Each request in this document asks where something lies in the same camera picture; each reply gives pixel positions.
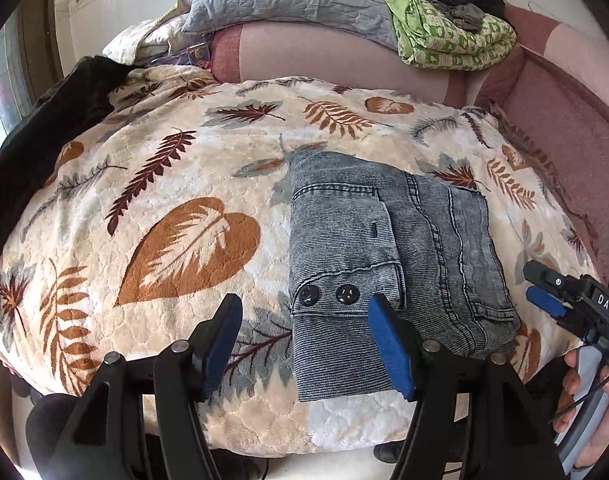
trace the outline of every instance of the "green patterned blanket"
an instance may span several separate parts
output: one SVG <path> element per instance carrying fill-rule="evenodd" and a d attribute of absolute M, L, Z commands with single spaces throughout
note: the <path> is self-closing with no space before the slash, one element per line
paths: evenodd
<path fill-rule="evenodd" d="M 398 36 L 398 54 L 419 68 L 482 70 L 507 56 L 516 33 L 504 20 L 485 14 L 474 34 L 456 27 L 427 0 L 385 0 Z"/>

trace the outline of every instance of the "blue gripper pad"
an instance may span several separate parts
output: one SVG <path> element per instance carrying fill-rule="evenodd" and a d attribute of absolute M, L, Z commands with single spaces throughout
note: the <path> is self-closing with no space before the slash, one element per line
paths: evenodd
<path fill-rule="evenodd" d="M 412 400 L 415 388 L 411 377 L 409 356 L 398 339 L 391 320 L 383 311 L 381 301 L 375 296 L 369 300 L 369 328 L 393 384 L 393 389 L 403 394 L 406 400 Z"/>
<path fill-rule="evenodd" d="M 564 317 L 567 313 L 565 306 L 558 299 L 543 291 L 539 286 L 532 285 L 527 289 L 527 299 L 551 317 Z"/>
<path fill-rule="evenodd" d="M 242 303 L 240 300 L 232 301 L 222 319 L 220 329 L 214 336 L 209 352 L 204 358 L 202 390 L 205 395 L 215 392 L 220 387 L 241 324 Z"/>

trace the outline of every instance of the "black button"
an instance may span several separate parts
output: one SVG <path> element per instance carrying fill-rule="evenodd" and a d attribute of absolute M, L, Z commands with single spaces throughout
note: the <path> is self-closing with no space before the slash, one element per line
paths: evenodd
<path fill-rule="evenodd" d="M 336 290 L 336 298 L 342 304 L 351 305 L 360 299 L 360 290 L 356 285 L 341 285 Z"/>
<path fill-rule="evenodd" d="M 305 285 L 298 292 L 298 300 L 301 305 L 313 306 L 320 299 L 320 289 L 315 285 Z"/>

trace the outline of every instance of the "beige blanket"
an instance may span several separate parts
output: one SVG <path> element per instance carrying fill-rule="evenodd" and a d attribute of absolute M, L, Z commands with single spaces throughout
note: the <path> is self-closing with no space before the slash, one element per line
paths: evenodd
<path fill-rule="evenodd" d="M 175 66 L 133 71 L 111 101 L 116 111 L 62 150 L 0 260 L 0 359 L 41 392 L 80 395 L 106 352 L 157 354 L 236 292 L 238 344 L 200 407 L 213 446 L 279 456 L 403 438 L 413 405 L 397 392 L 296 400 L 286 297 L 286 162 L 296 150 L 482 192 L 523 320 L 521 377 L 577 343 L 526 301 L 521 268 L 535 258 L 564 274 L 595 270 L 562 209 L 479 110 L 297 77 L 218 85 Z M 152 399 L 145 412 L 155 428 Z"/>

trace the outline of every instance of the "human hand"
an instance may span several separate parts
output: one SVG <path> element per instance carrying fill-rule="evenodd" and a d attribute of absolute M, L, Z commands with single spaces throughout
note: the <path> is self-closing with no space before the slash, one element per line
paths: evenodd
<path fill-rule="evenodd" d="M 565 355 L 565 362 L 571 367 L 571 370 L 565 375 L 563 379 L 563 392 L 558 401 L 558 411 L 565 409 L 571 403 L 573 403 L 573 395 L 578 391 L 581 385 L 581 378 L 576 372 L 576 363 L 578 360 L 578 351 L 572 350 Z M 609 375 L 609 367 L 605 366 L 600 373 L 600 381 L 604 381 Z M 609 396 L 609 382 L 603 386 L 604 392 Z M 569 423 L 573 419 L 576 413 L 576 409 L 569 410 L 568 413 L 561 415 L 554 423 L 553 429 L 556 433 L 562 433 L 567 429 Z M 605 452 L 609 445 L 609 406 L 605 415 L 602 417 L 598 429 L 591 437 L 591 440 L 582 450 L 581 454 L 576 460 L 576 468 L 588 467 L 594 465 L 598 458 Z"/>

